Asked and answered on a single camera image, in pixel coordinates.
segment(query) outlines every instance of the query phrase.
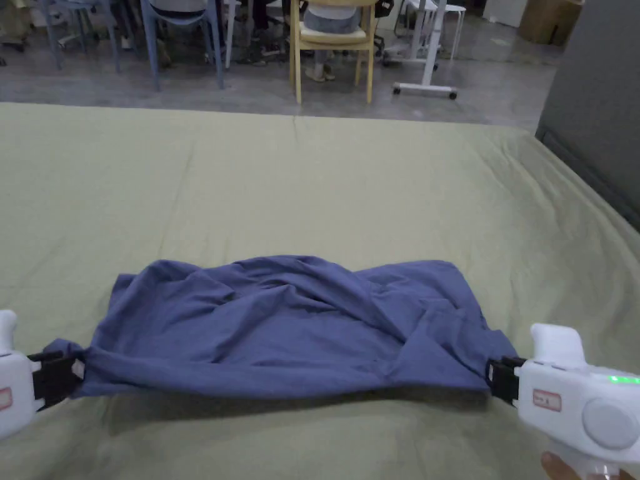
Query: light green bedsheet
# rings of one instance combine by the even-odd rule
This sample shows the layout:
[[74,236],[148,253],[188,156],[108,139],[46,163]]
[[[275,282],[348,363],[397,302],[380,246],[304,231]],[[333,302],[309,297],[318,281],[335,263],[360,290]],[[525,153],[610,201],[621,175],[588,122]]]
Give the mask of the light green bedsheet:
[[[0,308],[26,353],[88,344],[116,275],[158,258],[299,253],[449,260],[522,356],[532,323],[561,323],[591,363],[640,372],[640,237],[521,130],[20,104],[0,125]],[[344,400],[71,401],[0,444],[0,477],[543,477],[543,438],[498,400]]]

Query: wooden chair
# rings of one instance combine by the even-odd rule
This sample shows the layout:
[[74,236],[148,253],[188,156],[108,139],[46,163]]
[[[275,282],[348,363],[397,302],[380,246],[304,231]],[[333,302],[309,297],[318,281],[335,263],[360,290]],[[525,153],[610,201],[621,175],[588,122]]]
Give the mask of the wooden chair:
[[357,50],[355,86],[360,83],[360,65],[363,53],[369,53],[367,74],[367,103],[373,95],[373,36],[376,31],[374,7],[376,0],[310,0],[310,3],[330,6],[355,6],[362,9],[360,28],[354,33],[322,33],[306,28],[300,21],[300,0],[291,2],[291,54],[289,58],[289,81],[295,86],[296,100],[302,102],[300,51],[301,50]]

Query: gray wall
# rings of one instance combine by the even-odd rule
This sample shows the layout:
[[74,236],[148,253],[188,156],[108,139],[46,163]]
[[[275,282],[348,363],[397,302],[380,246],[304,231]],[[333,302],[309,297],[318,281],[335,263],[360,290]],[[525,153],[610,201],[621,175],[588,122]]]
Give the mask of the gray wall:
[[640,228],[640,0],[586,0],[536,136]]

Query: cloth fold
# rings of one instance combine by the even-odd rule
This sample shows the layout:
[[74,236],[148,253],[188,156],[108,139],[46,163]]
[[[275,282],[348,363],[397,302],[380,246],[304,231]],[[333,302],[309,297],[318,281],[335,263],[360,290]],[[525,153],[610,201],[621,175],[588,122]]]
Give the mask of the cloth fold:
[[168,260],[120,275],[74,394],[138,389],[309,397],[407,385],[486,390],[516,355],[470,287],[436,260],[352,272],[316,257],[203,269]]

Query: blue chair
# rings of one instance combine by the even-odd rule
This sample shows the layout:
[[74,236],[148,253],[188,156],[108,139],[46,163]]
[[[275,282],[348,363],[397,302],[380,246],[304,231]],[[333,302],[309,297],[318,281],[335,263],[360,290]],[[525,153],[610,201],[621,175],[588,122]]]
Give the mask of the blue chair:
[[[149,52],[149,63],[151,64],[151,73],[154,76],[154,85],[157,91],[160,91],[160,82],[158,81],[158,54],[156,45],[156,20],[163,20],[167,23],[187,26],[200,23],[202,32],[205,37],[205,45],[207,46],[207,55],[209,63],[213,66],[212,58],[216,59],[216,75],[218,76],[218,86],[224,88],[222,81],[222,60],[220,56],[220,38],[218,37],[218,12],[216,11],[216,0],[208,0],[207,8],[202,12],[193,12],[193,16],[187,17],[171,17],[169,15],[161,15],[149,3],[149,0],[141,0],[142,19],[145,23],[145,35],[147,36],[147,49]],[[211,48],[211,33],[213,32],[213,44],[215,55]]]
[[55,4],[63,8],[68,8],[72,12],[72,16],[77,21],[78,28],[80,30],[80,44],[82,45],[82,49],[84,53],[87,53],[83,18],[87,24],[87,28],[89,29],[89,32],[91,33],[92,36],[95,36],[95,33],[93,32],[93,26],[91,25],[91,20],[89,19],[89,14],[87,11],[90,8],[100,6],[105,13],[105,17],[107,18],[107,28],[109,29],[109,39],[111,40],[111,50],[113,51],[113,61],[116,64],[116,72],[120,73],[120,57],[118,55],[118,43],[116,41],[116,35],[115,35],[116,20],[115,18],[113,18],[113,15],[111,14],[112,4],[119,5],[120,11],[122,12],[122,17],[125,22],[125,27],[127,29],[127,35],[129,35],[129,38],[131,39],[132,46],[136,55],[137,56],[140,55],[138,52],[138,48],[136,47],[133,30],[131,29],[131,20],[129,19],[129,15],[125,5],[126,1],[127,0],[83,0],[83,1],[40,0],[40,10],[42,12],[42,15],[44,16],[45,23],[47,24],[47,34],[49,35],[49,46],[56,60],[56,66],[58,67],[58,70],[62,69],[62,62],[60,58],[60,50],[58,48],[58,40],[56,39],[56,33],[53,30],[53,25],[51,22],[49,7]]

